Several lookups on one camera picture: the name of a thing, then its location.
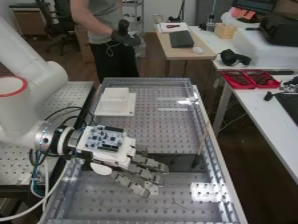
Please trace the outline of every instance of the red ring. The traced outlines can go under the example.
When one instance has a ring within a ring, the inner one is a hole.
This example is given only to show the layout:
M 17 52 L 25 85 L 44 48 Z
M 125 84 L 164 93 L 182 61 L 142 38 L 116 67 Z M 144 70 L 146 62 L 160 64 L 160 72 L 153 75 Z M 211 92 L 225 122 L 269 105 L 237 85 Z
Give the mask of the red ring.
M 25 89 L 27 89 L 27 87 L 28 87 L 28 82 L 27 82 L 25 79 L 23 79 L 21 77 L 17 77 L 17 76 L 3 76 L 3 77 L 0 77 L 0 79 L 1 79 L 1 78 L 16 78 L 16 79 L 20 79 L 21 82 L 23 82 L 23 87 L 21 87 L 17 91 L 15 91 L 15 92 L 12 92 L 12 93 L 8 93 L 8 94 L 0 94 L 0 97 L 15 96 L 15 95 L 17 95 L 17 94 L 20 94 L 21 92 L 25 91 Z

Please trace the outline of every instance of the transparent tabletop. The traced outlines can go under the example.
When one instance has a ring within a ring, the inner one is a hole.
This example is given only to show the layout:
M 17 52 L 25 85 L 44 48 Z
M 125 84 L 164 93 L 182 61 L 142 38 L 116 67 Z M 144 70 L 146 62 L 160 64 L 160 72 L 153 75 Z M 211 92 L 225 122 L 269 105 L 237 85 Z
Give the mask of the transparent tabletop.
M 101 116 L 96 123 L 122 128 L 148 147 L 149 156 L 169 166 L 166 186 L 142 199 L 73 160 L 44 223 L 239 223 L 189 79 L 105 79 L 98 97 L 108 87 L 128 87 L 137 94 L 136 113 Z

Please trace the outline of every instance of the robotic hand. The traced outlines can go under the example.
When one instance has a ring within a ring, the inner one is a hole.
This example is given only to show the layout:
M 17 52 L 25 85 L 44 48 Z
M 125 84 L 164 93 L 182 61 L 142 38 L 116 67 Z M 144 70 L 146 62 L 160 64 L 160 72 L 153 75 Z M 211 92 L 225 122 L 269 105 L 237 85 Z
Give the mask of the robotic hand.
M 146 157 L 146 148 L 136 144 L 136 139 L 129 138 L 122 129 L 97 125 L 82 131 L 64 126 L 48 139 L 52 140 L 49 148 L 57 148 L 57 152 L 50 153 L 69 159 L 74 151 L 98 175 L 109 176 L 142 198 L 148 199 L 150 192 L 165 186 L 160 173 L 169 173 L 168 166 Z

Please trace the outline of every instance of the person's hand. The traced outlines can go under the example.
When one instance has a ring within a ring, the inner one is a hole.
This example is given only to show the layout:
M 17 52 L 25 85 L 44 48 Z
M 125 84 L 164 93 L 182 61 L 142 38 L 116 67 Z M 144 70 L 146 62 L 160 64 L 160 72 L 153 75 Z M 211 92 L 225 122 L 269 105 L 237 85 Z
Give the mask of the person's hand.
M 112 37 L 112 40 L 114 40 L 122 44 L 130 45 L 133 47 L 141 45 L 141 38 L 137 34 L 134 34 L 132 36 L 129 34 L 121 36 L 118 34 L 118 31 L 114 30 L 110 37 Z

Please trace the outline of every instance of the white desk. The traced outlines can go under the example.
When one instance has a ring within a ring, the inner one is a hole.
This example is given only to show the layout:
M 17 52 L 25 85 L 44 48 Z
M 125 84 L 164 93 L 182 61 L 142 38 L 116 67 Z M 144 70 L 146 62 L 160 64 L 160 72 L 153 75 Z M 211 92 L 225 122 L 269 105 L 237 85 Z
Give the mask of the white desk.
M 201 40 L 207 44 L 215 54 L 221 53 L 226 49 L 231 49 L 237 53 L 237 49 L 229 40 L 222 40 L 214 33 L 202 31 L 198 27 L 190 27 L 190 29 L 193 33 L 199 36 Z M 222 64 L 219 56 L 217 56 L 213 64 L 218 71 L 231 69 L 297 69 L 297 65 L 293 66 L 293 68 L 274 66 L 262 67 L 255 65 L 243 66 L 242 64 L 238 64 L 238 66 L 235 67 L 230 67 Z M 274 77 L 279 81 L 290 80 L 294 78 L 294 76 Z M 261 89 L 234 90 L 225 82 L 215 120 L 213 123 L 213 129 L 215 134 L 218 134 L 230 96 L 233 93 L 239 103 L 242 104 L 255 126 L 258 127 L 267 143 L 270 144 L 281 162 L 283 163 L 293 179 L 298 184 L 298 126 L 293 122 L 275 97 L 270 102 L 266 102 L 263 100 L 267 91 L 271 91 L 273 93 L 279 92 L 279 90 Z
M 287 81 L 293 77 L 274 76 L 279 81 Z M 298 184 L 298 126 L 275 97 L 269 102 L 263 100 L 267 91 L 273 93 L 281 92 L 269 89 L 235 90 L 225 82 L 213 129 L 218 133 L 233 93 Z
M 209 48 L 213 50 L 215 54 L 219 54 L 223 50 L 231 49 L 235 53 L 239 53 L 237 51 L 237 48 L 231 44 L 230 40 L 221 39 L 213 32 L 203 31 L 198 27 L 191 26 L 190 27 L 193 33 L 201 38 L 201 40 L 205 42 L 205 44 L 209 46 Z M 249 66 L 245 66 L 243 64 L 238 64 L 235 66 L 226 66 L 221 61 L 221 56 L 218 55 L 217 58 L 213 60 L 213 64 L 218 71 L 222 70 L 233 70 L 233 69 L 263 69 L 263 70 L 282 70 L 282 69 L 298 69 L 297 65 L 293 65 L 293 68 L 289 67 L 274 67 L 274 66 L 255 66 L 254 64 L 250 64 Z

